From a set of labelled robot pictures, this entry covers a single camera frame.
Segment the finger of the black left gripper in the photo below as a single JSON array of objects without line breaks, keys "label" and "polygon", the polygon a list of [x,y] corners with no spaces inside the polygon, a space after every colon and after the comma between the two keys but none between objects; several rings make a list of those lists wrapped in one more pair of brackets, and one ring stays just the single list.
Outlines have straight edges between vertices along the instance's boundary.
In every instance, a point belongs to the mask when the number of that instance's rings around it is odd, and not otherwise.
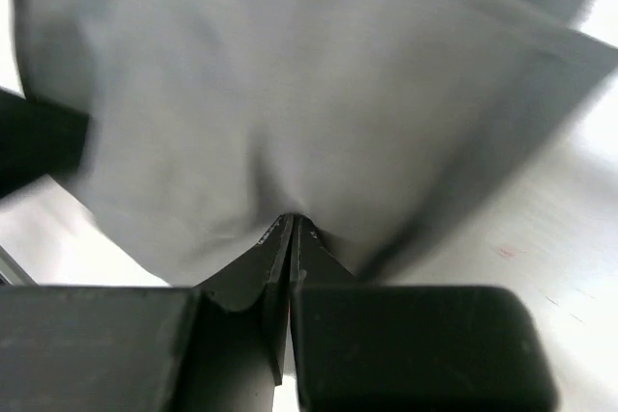
[{"label": "finger of the black left gripper", "polygon": [[1,90],[1,197],[50,176],[71,188],[85,171],[93,118],[53,100]]}]

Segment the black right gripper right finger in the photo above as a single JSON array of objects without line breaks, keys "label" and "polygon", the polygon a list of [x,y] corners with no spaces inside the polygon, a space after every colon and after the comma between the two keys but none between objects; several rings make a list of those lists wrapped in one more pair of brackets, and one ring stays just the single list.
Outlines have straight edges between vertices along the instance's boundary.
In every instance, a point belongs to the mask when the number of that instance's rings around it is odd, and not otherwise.
[{"label": "black right gripper right finger", "polygon": [[291,325],[304,411],[553,411],[534,321],[505,288],[359,282],[296,217]]}]

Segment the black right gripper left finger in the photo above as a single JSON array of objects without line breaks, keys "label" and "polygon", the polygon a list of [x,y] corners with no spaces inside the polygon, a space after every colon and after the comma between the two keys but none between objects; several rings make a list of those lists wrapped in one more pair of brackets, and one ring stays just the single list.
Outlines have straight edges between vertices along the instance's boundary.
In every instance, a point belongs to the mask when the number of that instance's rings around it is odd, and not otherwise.
[{"label": "black right gripper left finger", "polygon": [[40,287],[1,260],[5,411],[268,411],[284,370],[289,248],[279,217],[193,288]]}]

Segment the grey pleated skirt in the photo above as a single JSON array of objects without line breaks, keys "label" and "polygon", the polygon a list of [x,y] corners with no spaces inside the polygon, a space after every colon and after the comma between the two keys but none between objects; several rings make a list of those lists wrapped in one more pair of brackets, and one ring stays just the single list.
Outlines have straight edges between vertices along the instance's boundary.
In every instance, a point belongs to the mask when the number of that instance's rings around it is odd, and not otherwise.
[{"label": "grey pleated skirt", "polygon": [[170,284],[280,215],[374,279],[425,255],[617,65],[585,0],[13,0],[25,98],[89,114],[66,188]]}]

